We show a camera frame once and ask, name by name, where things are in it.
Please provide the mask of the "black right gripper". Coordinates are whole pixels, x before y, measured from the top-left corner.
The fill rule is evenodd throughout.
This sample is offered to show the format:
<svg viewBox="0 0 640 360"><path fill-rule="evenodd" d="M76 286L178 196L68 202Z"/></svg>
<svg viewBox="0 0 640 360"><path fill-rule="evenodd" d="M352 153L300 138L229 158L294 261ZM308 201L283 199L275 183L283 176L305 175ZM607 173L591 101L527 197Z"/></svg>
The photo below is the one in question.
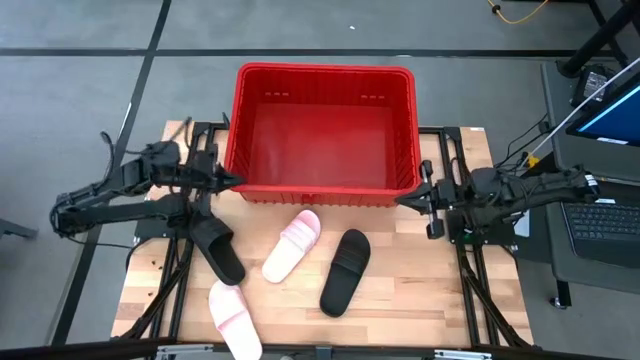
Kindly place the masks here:
<svg viewBox="0 0 640 360"><path fill-rule="evenodd" d="M454 181L444 178L432 182L433 167L430 160L421 162L421 183L415 190L395 198L398 205L413 210L426 210L429 223L426 232L429 239L438 239L448 229L454 237L466 229L466 219L461 208L455 205L458 201Z"/></svg>

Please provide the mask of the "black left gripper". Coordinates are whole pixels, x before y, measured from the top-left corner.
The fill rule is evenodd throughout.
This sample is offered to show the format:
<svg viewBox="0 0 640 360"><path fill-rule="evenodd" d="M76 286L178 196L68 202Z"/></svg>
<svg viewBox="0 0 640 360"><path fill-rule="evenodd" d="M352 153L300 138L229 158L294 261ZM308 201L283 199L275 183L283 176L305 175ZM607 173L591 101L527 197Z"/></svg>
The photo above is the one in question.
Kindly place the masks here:
<svg viewBox="0 0 640 360"><path fill-rule="evenodd" d="M193 212L203 216L211 213L212 195L217 196L220 192L246 183L242 176L219 168L217 158L218 145L213 144L211 148L197 150L187 163L192 177L185 187L185 198L192 205Z"/></svg>

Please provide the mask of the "black rubber slide sandal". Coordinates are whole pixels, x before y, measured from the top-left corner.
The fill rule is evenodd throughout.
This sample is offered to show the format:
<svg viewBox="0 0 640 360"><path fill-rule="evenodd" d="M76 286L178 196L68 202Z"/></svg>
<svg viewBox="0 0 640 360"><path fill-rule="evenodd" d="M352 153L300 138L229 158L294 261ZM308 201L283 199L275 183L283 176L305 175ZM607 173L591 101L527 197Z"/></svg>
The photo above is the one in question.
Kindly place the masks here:
<svg viewBox="0 0 640 360"><path fill-rule="evenodd" d="M229 286L242 282L245 269L232 247L234 232L231 228L212 213L196 212L191 217L188 232L220 281Z"/></svg>
<svg viewBox="0 0 640 360"><path fill-rule="evenodd" d="M322 290L319 305L330 317L342 316L362 279L371 256L366 235L356 229L347 230L334 254Z"/></svg>

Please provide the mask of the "pink rubber slide sandal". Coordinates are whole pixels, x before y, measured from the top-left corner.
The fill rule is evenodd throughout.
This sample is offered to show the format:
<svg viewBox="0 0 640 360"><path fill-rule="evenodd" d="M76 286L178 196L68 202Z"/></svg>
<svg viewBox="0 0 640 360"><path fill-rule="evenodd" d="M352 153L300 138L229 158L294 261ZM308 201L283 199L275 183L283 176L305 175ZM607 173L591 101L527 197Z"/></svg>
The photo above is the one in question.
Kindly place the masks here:
<svg viewBox="0 0 640 360"><path fill-rule="evenodd" d="M217 281L209 292L209 310L235 360L260 360L263 348L238 285Z"/></svg>
<svg viewBox="0 0 640 360"><path fill-rule="evenodd" d="M321 234L319 217L303 210L281 231L278 242L262 266L270 283L282 282L315 246Z"/></svg>

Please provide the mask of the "red plastic bin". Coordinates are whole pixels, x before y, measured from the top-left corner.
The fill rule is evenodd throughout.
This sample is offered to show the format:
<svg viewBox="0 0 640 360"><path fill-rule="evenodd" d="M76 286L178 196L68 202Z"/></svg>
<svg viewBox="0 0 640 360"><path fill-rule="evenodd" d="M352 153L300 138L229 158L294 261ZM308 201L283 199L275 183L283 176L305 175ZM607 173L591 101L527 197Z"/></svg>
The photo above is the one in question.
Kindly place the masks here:
<svg viewBox="0 0 640 360"><path fill-rule="evenodd" d="M251 62L225 168L246 201L392 207L420 183L415 79L397 66Z"/></svg>

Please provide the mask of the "thin white rod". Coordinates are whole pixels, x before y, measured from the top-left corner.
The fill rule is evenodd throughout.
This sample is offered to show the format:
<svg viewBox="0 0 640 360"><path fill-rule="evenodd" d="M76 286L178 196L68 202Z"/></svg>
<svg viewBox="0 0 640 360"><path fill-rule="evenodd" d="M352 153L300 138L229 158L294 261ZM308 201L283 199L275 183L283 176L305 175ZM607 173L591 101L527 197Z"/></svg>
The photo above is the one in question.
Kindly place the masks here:
<svg viewBox="0 0 640 360"><path fill-rule="evenodd" d="M575 123L579 117L586 115L589 110L594 110L596 104L590 104L590 102L592 102L598 95L604 96L611 85L613 85L621 76L627 75L637 64L640 64L640 57L636 58L628 66L615 73L610 80L597 89L580 105L573 107L570 104L570 101L575 92L578 81L574 78L566 78L561 75L556 69L556 63L543 63L541 65L541 76L547 110L546 119L549 122L550 129L543 133L544 139L528 153L528 155L518 164L516 169L525 169L526 167L524 162L528 156L534 156L546 143L550 143L551 139L558 132Z"/></svg>

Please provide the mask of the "black laptop keyboard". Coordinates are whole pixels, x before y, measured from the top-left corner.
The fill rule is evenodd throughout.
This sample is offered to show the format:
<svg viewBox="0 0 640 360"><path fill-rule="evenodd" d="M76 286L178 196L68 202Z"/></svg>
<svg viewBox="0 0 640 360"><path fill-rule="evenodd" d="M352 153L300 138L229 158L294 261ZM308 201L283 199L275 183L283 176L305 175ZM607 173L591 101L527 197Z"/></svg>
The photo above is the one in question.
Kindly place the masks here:
<svg viewBox="0 0 640 360"><path fill-rule="evenodd" d="M581 258L640 269L640 203L562 203L573 252Z"/></svg>

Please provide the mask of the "black power adapter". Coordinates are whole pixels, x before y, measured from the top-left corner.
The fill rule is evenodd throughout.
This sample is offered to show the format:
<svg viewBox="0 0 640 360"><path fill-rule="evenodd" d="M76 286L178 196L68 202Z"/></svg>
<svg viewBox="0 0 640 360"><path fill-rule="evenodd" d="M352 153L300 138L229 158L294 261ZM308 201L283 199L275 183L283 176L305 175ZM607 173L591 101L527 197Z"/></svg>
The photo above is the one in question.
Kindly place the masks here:
<svg viewBox="0 0 640 360"><path fill-rule="evenodd" d="M571 105L573 107L580 105L614 75L613 70L604 65L586 66L580 74Z"/></svg>

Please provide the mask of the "monitor with blue screen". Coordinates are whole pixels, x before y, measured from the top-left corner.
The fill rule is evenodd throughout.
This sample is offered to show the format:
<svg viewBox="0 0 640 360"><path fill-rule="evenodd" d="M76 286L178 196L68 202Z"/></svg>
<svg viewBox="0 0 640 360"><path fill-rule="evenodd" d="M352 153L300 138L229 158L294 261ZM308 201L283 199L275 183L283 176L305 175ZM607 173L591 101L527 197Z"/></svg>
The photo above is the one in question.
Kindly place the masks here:
<svg viewBox="0 0 640 360"><path fill-rule="evenodd" d="M568 135L640 147L640 72L566 130Z"/></svg>

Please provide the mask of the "grey furniture foot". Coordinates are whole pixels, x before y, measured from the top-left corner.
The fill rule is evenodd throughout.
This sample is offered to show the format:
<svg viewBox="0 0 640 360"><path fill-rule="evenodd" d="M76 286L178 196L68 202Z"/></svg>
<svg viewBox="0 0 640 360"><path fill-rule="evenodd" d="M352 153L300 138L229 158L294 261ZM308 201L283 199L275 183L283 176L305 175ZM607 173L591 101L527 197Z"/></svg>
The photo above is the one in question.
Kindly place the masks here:
<svg viewBox="0 0 640 360"><path fill-rule="evenodd" d="M38 231L0 218L0 239L5 235L18 236L25 239L35 238Z"/></svg>

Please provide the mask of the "black stand pole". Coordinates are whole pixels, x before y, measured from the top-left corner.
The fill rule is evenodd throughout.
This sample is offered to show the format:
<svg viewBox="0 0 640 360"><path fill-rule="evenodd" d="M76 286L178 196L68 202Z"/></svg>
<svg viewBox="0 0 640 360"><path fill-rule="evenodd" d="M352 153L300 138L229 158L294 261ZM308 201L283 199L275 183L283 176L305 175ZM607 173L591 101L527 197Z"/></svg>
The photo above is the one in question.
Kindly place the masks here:
<svg viewBox="0 0 640 360"><path fill-rule="evenodd" d="M608 20L604 18L596 0L584 0L584 2L593 13L599 29L567 61L557 63L558 72L567 78L579 76L583 67L605 45L610 47L612 56L620 66L628 66L628 58L619 46L616 36L631 23L640 33L640 0L622 0L621 7Z"/></svg>

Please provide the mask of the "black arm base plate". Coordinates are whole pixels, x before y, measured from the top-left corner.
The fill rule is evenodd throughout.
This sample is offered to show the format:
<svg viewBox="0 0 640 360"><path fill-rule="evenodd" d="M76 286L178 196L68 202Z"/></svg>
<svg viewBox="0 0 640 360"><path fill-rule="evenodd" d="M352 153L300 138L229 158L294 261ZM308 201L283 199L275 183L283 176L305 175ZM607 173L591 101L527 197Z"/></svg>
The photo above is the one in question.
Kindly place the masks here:
<svg viewBox="0 0 640 360"><path fill-rule="evenodd" d="M177 214L139 220L134 235L142 242L151 238L187 238L189 224L196 214L201 213L201 209L200 201L183 201Z"/></svg>
<svg viewBox="0 0 640 360"><path fill-rule="evenodd" d="M462 209L446 212L446 227L452 243L463 245L512 245L513 222L478 220Z"/></svg>

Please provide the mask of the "silver metal bracket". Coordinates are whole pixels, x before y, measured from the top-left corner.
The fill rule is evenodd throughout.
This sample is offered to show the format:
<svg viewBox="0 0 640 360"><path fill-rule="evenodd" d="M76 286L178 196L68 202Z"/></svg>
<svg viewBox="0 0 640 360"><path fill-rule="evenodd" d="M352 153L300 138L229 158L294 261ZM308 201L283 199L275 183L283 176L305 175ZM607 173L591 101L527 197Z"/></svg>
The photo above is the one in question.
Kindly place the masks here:
<svg viewBox="0 0 640 360"><path fill-rule="evenodd" d="M493 360L493 357L484 352L436 349L434 360Z"/></svg>
<svg viewBox="0 0 640 360"><path fill-rule="evenodd" d="M208 353L214 350L213 344L174 344L157 348L154 360L175 360L178 355Z"/></svg>

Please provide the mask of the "black frame beam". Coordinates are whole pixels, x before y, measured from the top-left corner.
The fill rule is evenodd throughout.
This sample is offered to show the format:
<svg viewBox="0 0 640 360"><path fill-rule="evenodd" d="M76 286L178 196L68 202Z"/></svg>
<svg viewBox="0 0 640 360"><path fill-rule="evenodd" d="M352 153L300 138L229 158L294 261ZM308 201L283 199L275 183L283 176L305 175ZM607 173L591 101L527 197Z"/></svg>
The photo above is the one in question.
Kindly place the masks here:
<svg viewBox="0 0 640 360"><path fill-rule="evenodd" d="M157 348L174 344L213 344L208 353L228 352L224 343L179 343L173 338L115 339L105 342L76 343L56 346L41 346L0 350L0 360L132 360L155 357ZM307 355L315 357L318 345L265 345L265 353ZM537 348L517 348L478 345L470 348L413 348L413 347L366 347L332 346L333 358L346 355L370 355L391 357L419 357L434 360L436 349L450 349L490 353L493 360L620 360L611 357L545 351Z"/></svg>

